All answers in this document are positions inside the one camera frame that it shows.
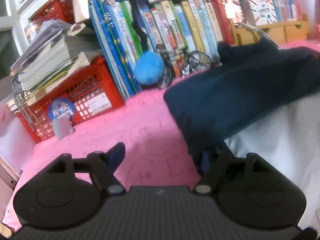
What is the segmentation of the white and navy jacket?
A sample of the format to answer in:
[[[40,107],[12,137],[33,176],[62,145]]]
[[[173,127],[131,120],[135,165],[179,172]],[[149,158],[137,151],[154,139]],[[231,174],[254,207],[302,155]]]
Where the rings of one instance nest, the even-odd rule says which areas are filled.
[[[319,226],[319,46],[219,45],[221,66],[167,89],[164,101],[198,174],[225,143],[255,152],[306,196],[299,225]]]

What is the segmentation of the pink bunny pattern blanket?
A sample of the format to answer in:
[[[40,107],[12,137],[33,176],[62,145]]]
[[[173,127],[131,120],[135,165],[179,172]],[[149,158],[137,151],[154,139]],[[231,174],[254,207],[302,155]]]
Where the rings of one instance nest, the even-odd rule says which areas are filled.
[[[131,98],[124,107],[88,120],[75,132],[34,146],[17,182],[22,187],[47,164],[63,153],[84,158],[94,151],[106,152],[116,143],[125,144],[125,159],[116,178],[133,185],[195,186],[198,174],[188,146],[164,101],[167,90],[149,90]]]

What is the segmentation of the round blue tag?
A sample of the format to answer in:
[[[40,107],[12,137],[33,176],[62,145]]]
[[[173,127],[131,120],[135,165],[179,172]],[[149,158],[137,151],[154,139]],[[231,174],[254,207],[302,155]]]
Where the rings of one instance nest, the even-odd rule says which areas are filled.
[[[74,133],[72,118],[76,113],[74,105],[67,98],[57,98],[48,106],[48,116],[58,140]]]

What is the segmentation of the red plastic crate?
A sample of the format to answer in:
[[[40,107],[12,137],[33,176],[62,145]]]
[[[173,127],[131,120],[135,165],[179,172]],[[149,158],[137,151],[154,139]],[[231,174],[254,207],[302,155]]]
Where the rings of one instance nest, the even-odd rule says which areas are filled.
[[[104,57],[99,56],[27,106],[30,121],[20,111],[15,111],[15,116],[31,138],[39,143],[55,135],[52,124],[55,118],[69,113],[75,126],[124,105]]]

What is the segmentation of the white paper bag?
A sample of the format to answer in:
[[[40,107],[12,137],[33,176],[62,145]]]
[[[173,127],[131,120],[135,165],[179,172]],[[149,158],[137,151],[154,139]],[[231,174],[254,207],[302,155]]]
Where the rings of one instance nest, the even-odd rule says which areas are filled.
[[[29,161],[35,142],[24,129],[19,118],[1,101],[1,158],[17,174]]]

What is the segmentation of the miniature bicycle model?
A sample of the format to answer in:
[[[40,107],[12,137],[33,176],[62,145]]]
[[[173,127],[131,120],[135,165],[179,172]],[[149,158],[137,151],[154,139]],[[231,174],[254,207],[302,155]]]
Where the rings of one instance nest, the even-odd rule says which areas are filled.
[[[172,84],[176,76],[175,67],[184,77],[189,74],[209,70],[213,66],[210,57],[207,54],[200,52],[199,50],[188,52],[187,48],[183,48],[183,55],[178,56],[178,59],[176,59],[176,55],[170,57],[170,54],[164,49],[157,49],[157,52],[159,52],[164,61],[164,73],[160,80],[157,82],[158,89],[165,89]]]

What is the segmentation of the blue plush ball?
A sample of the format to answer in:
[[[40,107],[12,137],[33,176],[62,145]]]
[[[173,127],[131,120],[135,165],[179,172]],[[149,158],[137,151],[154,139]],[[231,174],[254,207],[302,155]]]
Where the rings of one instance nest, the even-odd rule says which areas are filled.
[[[141,85],[154,85],[162,78],[164,69],[163,59],[157,53],[147,51],[137,60],[134,77]]]

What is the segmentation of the stack of papers and books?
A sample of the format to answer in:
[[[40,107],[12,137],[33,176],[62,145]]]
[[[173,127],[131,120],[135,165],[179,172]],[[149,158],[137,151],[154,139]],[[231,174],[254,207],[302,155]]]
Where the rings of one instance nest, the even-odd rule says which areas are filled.
[[[10,67],[13,101],[22,110],[35,94],[54,88],[102,54],[94,31],[84,23],[42,23],[26,51]]]

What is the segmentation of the row of books left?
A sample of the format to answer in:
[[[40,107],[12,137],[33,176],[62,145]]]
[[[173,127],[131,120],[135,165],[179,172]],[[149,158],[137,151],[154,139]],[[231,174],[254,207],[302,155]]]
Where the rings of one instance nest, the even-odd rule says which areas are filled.
[[[91,0],[89,13],[111,75],[122,98],[140,93],[134,69],[147,51],[170,57],[199,50],[213,66],[220,64],[218,46],[233,44],[221,0]]]

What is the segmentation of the wooden drawer organizer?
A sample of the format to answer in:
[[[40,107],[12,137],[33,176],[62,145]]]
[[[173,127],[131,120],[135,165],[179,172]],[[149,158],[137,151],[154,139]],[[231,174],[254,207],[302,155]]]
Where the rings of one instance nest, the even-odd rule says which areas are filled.
[[[308,21],[286,21],[274,24],[252,26],[247,23],[234,25],[231,30],[236,46],[257,43],[263,36],[270,38],[277,45],[307,40],[310,28]]]

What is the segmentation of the white patterned small box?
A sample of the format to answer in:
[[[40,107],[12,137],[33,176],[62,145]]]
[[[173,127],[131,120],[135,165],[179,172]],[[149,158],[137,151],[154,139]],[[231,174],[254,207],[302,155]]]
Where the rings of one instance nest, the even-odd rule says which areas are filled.
[[[245,21],[250,25],[278,23],[272,0],[243,0],[240,5]]]

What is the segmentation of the red basket upper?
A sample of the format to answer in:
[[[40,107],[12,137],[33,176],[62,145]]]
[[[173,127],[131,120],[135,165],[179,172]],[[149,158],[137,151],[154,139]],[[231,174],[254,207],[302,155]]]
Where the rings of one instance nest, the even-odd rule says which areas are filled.
[[[75,23],[72,0],[50,0],[31,19],[31,21],[62,20]]]

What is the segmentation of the smartphone with lit screen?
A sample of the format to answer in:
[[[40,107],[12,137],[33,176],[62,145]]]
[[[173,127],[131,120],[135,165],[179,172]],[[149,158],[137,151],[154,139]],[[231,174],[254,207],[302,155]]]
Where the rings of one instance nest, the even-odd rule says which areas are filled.
[[[239,0],[221,0],[225,9],[226,16],[233,21],[234,25],[245,22]]]

